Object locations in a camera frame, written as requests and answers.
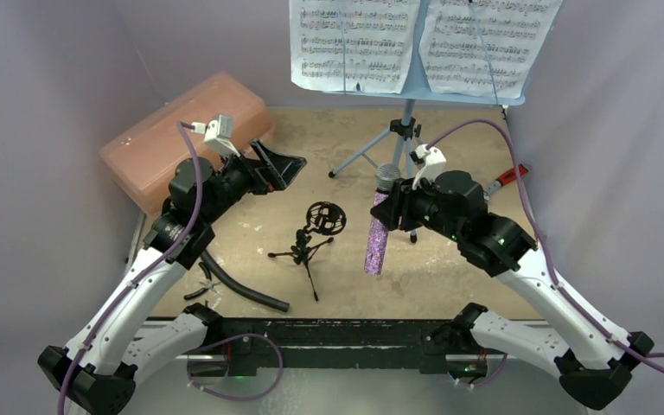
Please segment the light blue music stand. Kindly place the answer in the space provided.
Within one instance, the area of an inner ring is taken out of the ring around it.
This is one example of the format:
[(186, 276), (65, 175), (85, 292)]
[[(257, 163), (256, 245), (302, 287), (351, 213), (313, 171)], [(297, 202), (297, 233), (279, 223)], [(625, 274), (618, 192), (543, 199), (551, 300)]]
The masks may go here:
[(428, 0), (420, 2), (420, 8), (413, 31), (412, 60), (402, 91), (400, 94), (391, 94), (389, 96), (391, 99), (403, 99), (405, 101), (402, 115), (400, 118), (393, 120), (396, 129), (392, 131), (390, 128), (385, 128), (383, 132), (357, 150), (346, 161), (331, 169), (329, 171), (329, 178), (336, 178), (338, 174), (347, 168), (347, 166), (361, 157), (376, 168), (378, 164), (367, 155), (367, 152), (381, 140), (392, 134), (397, 136), (393, 151), (392, 164), (398, 166), (401, 161), (404, 161), (405, 170), (403, 177), (414, 177), (418, 168), (411, 159), (411, 153), (414, 150), (415, 145), (423, 143), (420, 138), (419, 125), (413, 117), (414, 106), (418, 100), (456, 103), (458, 105), (497, 105), (501, 108), (502, 112), (506, 111), (505, 107), (508, 105), (522, 105), (525, 102), (526, 97), (524, 95), (521, 95), (517, 99), (506, 99), (503, 97), (490, 99), (488, 97), (474, 97), (457, 93), (434, 93), (430, 89), (429, 82), (425, 77), (425, 68), (418, 53), (419, 44), (425, 30), (425, 16), (429, 5), (430, 2)]

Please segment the black microphone shock mount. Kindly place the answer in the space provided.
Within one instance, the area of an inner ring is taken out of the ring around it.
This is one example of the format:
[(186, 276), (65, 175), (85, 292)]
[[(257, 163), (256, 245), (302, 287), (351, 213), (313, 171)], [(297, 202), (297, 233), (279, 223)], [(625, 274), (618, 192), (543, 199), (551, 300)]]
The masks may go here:
[(305, 224), (296, 230), (295, 244), (289, 252), (268, 252), (267, 257), (291, 257), (295, 265), (302, 265), (310, 281), (313, 297), (319, 301), (313, 277), (310, 271), (310, 261), (316, 252), (325, 245), (331, 244), (335, 236), (341, 233), (347, 224), (347, 215), (344, 210), (331, 201), (317, 201), (312, 203), (305, 214)]

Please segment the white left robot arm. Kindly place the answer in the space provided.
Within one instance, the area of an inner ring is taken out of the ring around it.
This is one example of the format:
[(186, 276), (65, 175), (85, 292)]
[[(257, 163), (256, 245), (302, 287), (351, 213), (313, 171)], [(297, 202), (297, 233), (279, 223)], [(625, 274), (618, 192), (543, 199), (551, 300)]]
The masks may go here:
[(211, 354), (226, 341), (222, 316), (200, 303), (140, 341), (135, 334), (206, 251), (215, 221), (244, 195), (287, 189), (306, 166), (301, 156), (277, 154), (258, 141), (251, 146), (254, 157), (227, 155), (221, 169), (196, 154), (180, 162), (162, 212), (119, 286), (66, 345), (41, 352), (38, 364), (60, 394), (60, 411), (71, 403), (90, 414), (117, 414), (159, 367), (191, 350)]

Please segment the sheet music page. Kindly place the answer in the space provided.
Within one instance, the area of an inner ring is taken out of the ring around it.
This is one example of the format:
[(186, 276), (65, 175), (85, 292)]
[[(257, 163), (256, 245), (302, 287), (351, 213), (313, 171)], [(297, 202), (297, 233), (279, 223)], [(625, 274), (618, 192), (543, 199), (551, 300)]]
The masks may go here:
[(517, 99), (560, 1), (431, 1), (418, 47), (429, 88)]
[(290, 80), (326, 93), (401, 93), (420, 1), (290, 1)]

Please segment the purple glitter microphone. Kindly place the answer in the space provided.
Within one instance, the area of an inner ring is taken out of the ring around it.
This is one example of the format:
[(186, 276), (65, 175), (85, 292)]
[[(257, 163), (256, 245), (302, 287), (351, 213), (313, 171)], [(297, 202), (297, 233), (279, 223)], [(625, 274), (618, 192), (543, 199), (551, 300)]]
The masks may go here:
[[(391, 163), (381, 164), (375, 173), (376, 189), (373, 194), (373, 205), (377, 207), (382, 203), (393, 188), (393, 183), (401, 177), (399, 167)], [(368, 275), (378, 276), (383, 269), (383, 263), (388, 241), (388, 231), (383, 223), (374, 216), (371, 219), (367, 237), (367, 250), (364, 262), (364, 272)]]

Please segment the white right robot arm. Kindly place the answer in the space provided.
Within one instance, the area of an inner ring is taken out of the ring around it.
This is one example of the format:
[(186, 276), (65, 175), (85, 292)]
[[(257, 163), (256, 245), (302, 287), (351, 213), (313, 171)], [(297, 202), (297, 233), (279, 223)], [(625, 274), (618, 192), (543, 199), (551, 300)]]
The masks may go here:
[(592, 410), (624, 391), (652, 339), (619, 327), (564, 279), (552, 279), (543, 248), (517, 222), (489, 212), (469, 173), (447, 171), (420, 183), (381, 175), (377, 187), (385, 197), (371, 214), (386, 230), (425, 227), (455, 242), (468, 263), (516, 292), (550, 326), (533, 329), (469, 303), (433, 340), (444, 338), (463, 352), (493, 348), (514, 356), (553, 376)]

